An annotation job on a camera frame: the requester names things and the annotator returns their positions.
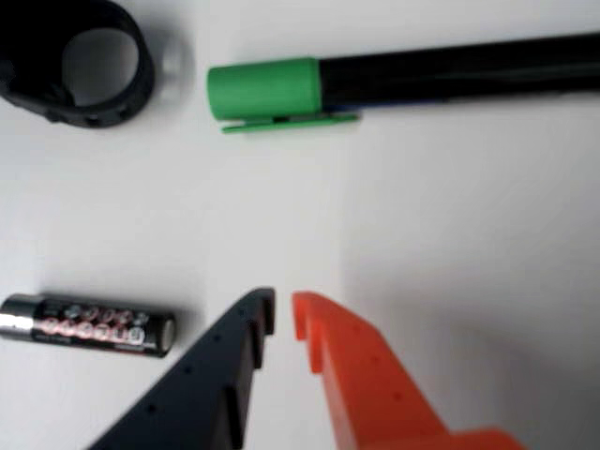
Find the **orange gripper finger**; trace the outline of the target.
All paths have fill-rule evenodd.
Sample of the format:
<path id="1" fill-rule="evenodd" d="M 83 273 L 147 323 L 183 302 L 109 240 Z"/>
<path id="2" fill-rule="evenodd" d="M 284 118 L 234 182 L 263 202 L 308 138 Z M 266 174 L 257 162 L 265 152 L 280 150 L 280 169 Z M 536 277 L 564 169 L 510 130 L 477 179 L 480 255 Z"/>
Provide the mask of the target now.
<path id="1" fill-rule="evenodd" d="M 449 430 L 383 335 L 315 292 L 292 296 L 295 333 L 322 377 L 340 449 L 519 449 L 497 428 Z"/>

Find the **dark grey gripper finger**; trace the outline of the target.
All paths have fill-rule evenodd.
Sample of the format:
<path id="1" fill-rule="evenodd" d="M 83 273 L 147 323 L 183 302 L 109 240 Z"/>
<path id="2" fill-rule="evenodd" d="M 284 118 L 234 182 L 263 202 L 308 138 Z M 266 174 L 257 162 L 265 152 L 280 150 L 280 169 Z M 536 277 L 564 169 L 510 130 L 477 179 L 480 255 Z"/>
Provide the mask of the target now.
<path id="1" fill-rule="evenodd" d="M 272 288 L 245 294 L 93 448 L 242 448 L 253 373 L 275 331 L 275 308 Z"/>

